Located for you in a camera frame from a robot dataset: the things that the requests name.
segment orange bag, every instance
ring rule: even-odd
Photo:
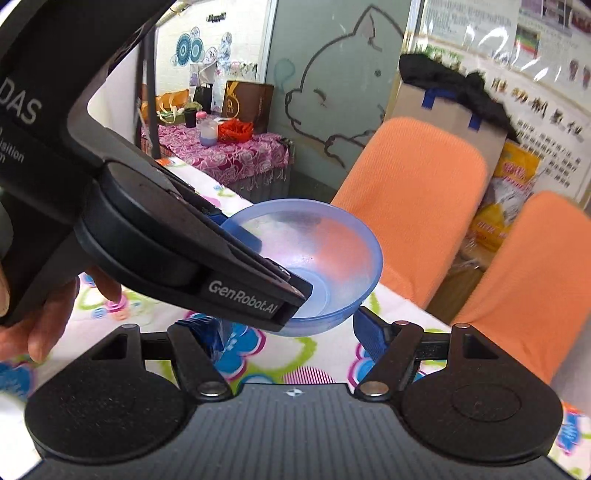
[[[189,89],[181,90],[180,92],[165,93],[164,95],[156,96],[156,111],[170,111],[172,107],[181,108],[189,101]],[[148,102],[142,102],[142,118],[144,122],[148,121]]]
[[[217,128],[217,139],[222,143],[248,142],[252,138],[252,123],[241,122],[232,118],[219,125]]]

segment black handheld device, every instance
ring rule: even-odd
[[[150,297],[270,331],[309,297],[309,283],[226,234],[209,202],[87,111],[170,3],[22,0],[0,28],[0,203],[13,232],[0,324],[92,264]]]
[[[569,477],[546,457],[560,400],[476,329],[424,333],[364,308],[354,324],[376,364],[353,394],[248,383],[233,394],[186,327],[122,326],[31,397],[43,461],[25,479]],[[146,359],[171,360],[178,388]],[[442,359],[413,382],[421,361]]]

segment table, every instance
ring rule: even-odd
[[[204,173],[178,159],[169,166],[197,191],[231,215],[249,202]],[[13,480],[38,461],[22,420],[26,398],[69,362],[117,328],[137,323],[142,331],[162,331],[187,312],[124,289],[119,305],[106,301],[89,283],[83,284],[66,332],[45,363],[28,358],[0,364],[0,477]],[[378,285],[365,306],[387,322],[409,320],[431,332],[449,332],[449,327],[410,301]],[[445,362],[423,362],[418,376],[443,368]],[[353,334],[352,320],[309,338],[284,338],[236,325],[227,351],[216,364],[233,389],[243,382],[330,383],[345,382],[353,388],[372,368],[373,362]],[[149,370],[173,380],[169,362],[147,362]],[[591,420],[564,405],[563,428],[550,451],[550,458],[575,478],[591,474]]]
[[[244,143],[204,147],[197,128],[159,125],[158,138],[178,158],[227,186],[275,168],[284,169],[290,160],[289,149],[277,134],[257,134]]]

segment red bag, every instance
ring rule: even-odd
[[[248,142],[252,138],[253,124],[232,118],[217,128],[217,139],[222,143]]]

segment black pole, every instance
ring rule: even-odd
[[[160,142],[158,140],[158,120],[156,117],[156,64],[154,51],[156,47],[156,29],[152,28],[144,38],[146,55],[146,84],[148,86],[148,129],[152,143],[152,158],[161,158]]]
[[[134,102],[134,116],[135,118],[135,146],[139,149],[142,148],[142,122],[139,116],[141,115],[138,108],[142,105],[142,83],[144,81],[144,61],[145,61],[145,44],[142,40],[138,46],[138,61],[135,66],[135,102]]]

